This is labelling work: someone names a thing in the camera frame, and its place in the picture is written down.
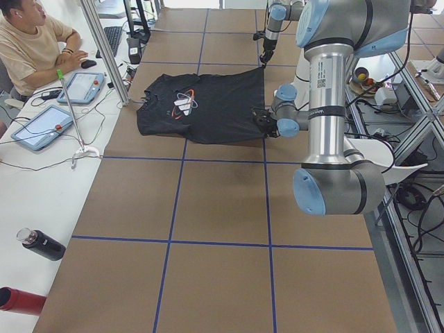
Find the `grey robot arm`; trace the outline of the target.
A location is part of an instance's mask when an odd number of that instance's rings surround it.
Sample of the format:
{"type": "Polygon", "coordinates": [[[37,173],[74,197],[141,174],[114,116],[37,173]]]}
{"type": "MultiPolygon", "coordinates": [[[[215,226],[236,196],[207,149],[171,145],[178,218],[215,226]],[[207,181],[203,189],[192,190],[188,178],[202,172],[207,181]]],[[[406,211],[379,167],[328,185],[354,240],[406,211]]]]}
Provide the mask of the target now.
{"type": "Polygon", "coordinates": [[[259,61],[265,67],[273,57],[279,35],[285,28],[284,22],[297,22],[300,19],[305,1],[272,1],[266,5],[264,28],[253,34],[253,40],[263,40],[259,61]]]}
{"type": "Polygon", "coordinates": [[[267,63],[282,24],[298,24],[296,44],[309,63],[308,111],[296,88],[282,85],[271,106],[283,137],[309,133],[309,154],[293,176],[299,208],[312,215],[365,214],[384,197],[382,172],[344,135],[346,60],[398,50],[408,32],[409,1],[272,1],[262,36],[267,63]]]}

